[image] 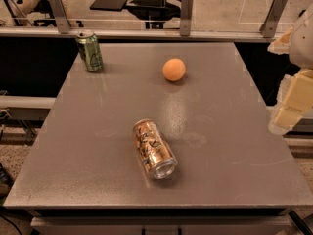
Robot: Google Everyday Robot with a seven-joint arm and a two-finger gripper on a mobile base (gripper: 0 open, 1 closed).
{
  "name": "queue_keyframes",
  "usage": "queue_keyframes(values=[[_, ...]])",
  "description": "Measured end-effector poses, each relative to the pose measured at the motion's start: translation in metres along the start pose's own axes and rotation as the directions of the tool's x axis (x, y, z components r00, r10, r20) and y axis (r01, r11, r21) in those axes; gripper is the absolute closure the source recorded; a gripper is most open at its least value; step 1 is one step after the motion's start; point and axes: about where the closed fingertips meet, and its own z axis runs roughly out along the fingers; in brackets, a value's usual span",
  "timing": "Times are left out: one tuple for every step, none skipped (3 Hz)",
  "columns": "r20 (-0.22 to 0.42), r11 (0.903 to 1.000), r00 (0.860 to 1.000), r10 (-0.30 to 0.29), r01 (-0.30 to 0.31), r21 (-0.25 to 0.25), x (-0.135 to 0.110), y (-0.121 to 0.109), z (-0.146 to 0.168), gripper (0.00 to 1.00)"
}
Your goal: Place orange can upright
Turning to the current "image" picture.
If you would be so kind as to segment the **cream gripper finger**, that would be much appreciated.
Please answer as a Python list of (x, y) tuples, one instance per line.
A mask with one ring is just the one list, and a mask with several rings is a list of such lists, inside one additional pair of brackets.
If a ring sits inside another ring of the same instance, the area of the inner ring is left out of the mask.
[(273, 41), (267, 51), (277, 55), (287, 54), (290, 49), (292, 29), (288, 29), (282, 36)]
[(277, 94), (268, 129), (276, 135), (291, 131), (313, 108), (313, 70), (301, 69), (294, 76), (285, 75)]

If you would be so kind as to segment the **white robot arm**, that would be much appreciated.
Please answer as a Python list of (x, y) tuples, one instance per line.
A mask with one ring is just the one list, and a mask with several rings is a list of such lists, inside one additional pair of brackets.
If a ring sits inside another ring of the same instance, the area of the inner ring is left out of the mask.
[(313, 107), (313, 4), (268, 51), (288, 54), (290, 62), (300, 67), (297, 74), (283, 77), (268, 124), (271, 133), (285, 135)]

